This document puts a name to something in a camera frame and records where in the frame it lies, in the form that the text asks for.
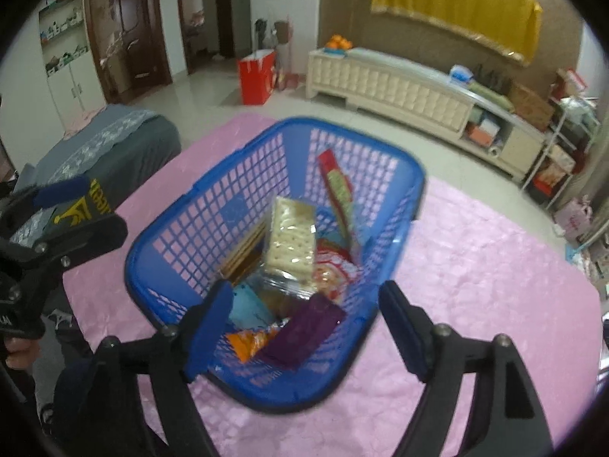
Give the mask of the person's left hand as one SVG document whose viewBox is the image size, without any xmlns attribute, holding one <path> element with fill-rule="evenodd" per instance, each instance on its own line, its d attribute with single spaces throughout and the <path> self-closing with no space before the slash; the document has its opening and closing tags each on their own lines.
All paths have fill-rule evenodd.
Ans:
<svg viewBox="0 0 609 457">
<path fill-rule="evenodd" d="M 8 337 L 4 341 L 7 351 L 6 365 L 14 370 L 28 370 L 39 356 L 38 339 Z"/>
</svg>

